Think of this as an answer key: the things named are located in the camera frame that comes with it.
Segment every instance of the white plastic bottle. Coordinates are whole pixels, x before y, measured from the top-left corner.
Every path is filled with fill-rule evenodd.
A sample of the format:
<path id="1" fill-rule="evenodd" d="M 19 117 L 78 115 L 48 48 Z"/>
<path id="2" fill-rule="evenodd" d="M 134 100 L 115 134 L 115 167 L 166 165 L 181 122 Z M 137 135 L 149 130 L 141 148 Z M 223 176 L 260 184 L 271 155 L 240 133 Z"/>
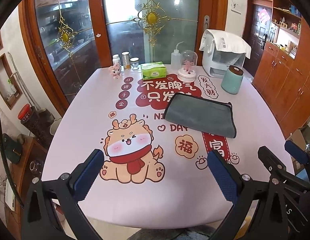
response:
<path id="1" fill-rule="evenodd" d="M 113 63 L 114 63 L 114 64 L 119 63 L 120 66 L 122 65 L 121 62 L 120 62 L 120 57 L 119 57 L 118 54 L 115 54 L 115 55 L 113 56 Z"/>
<path id="2" fill-rule="evenodd" d="M 179 69 L 181 67 L 181 54 L 179 53 L 179 50 L 177 49 L 178 45 L 183 43 L 180 42 L 180 43 L 177 43 L 176 45 L 176 49 L 174 49 L 174 52 L 172 53 L 172 56 L 171 56 L 171 67 L 174 68 L 174 69 Z"/>

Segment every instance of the red lid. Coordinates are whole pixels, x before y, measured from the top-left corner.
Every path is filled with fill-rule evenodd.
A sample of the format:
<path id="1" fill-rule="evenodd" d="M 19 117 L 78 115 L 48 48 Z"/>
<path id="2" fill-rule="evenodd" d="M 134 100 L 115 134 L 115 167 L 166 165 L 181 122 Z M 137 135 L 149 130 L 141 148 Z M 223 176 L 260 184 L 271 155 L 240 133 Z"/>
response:
<path id="1" fill-rule="evenodd" d="M 18 114 L 18 119 L 19 120 L 22 120 L 23 117 L 27 114 L 27 113 L 32 113 L 32 109 L 31 109 L 31 106 L 29 104 L 26 104 L 22 110 L 19 112 Z"/>

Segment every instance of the cartoon dog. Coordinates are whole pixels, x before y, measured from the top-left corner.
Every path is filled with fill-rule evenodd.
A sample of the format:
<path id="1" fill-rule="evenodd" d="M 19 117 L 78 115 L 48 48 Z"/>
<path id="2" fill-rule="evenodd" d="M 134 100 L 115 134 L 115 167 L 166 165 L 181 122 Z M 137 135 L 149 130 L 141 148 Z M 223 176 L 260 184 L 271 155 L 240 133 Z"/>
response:
<path id="1" fill-rule="evenodd" d="M 158 159 L 163 149 L 158 146 L 152 151 L 153 131 L 144 120 L 137 121 L 136 114 L 130 119 L 112 122 L 113 129 L 107 132 L 104 151 L 110 158 L 105 161 L 100 176 L 104 180 L 118 180 L 121 183 L 143 183 L 146 179 L 159 182 L 165 174 L 165 167 Z"/>

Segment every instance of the blue gripper pad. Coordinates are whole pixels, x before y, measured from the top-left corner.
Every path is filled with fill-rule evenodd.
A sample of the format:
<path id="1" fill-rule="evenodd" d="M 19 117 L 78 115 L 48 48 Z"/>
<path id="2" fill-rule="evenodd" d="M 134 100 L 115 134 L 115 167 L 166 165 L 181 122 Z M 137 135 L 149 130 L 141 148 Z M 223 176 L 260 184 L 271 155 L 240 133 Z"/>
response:
<path id="1" fill-rule="evenodd" d="M 74 169 L 71 175 L 77 178 L 73 184 L 73 198 L 75 201 L 85 199 L 103 164 L 104 153 L 95 149 L 84 163 L 79 164 Z"/>
<path id="2" fill-rule="evenodd" d="M 207 165 L 219 185 L 225 199 L 233 204 L 237 202 L 237 184 L 213 151 L 207 154 Z"/>
<path id="3" fill-rule="evenodd" d="M 306 165 L 308 163 L 307 154 L 292 141 L 285 143 L 285 150 L 300 164 Z"/>

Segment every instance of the green box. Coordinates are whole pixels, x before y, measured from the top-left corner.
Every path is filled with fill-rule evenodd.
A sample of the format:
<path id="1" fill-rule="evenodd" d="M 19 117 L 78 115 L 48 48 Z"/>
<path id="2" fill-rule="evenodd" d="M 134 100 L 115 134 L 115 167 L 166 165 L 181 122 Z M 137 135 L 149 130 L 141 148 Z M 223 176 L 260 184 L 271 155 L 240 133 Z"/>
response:
<path id="1" fill-rule="evenodd" d="M 166 67 L 162 62 L 141 64 L 143 80 L 166 77 Z"/>

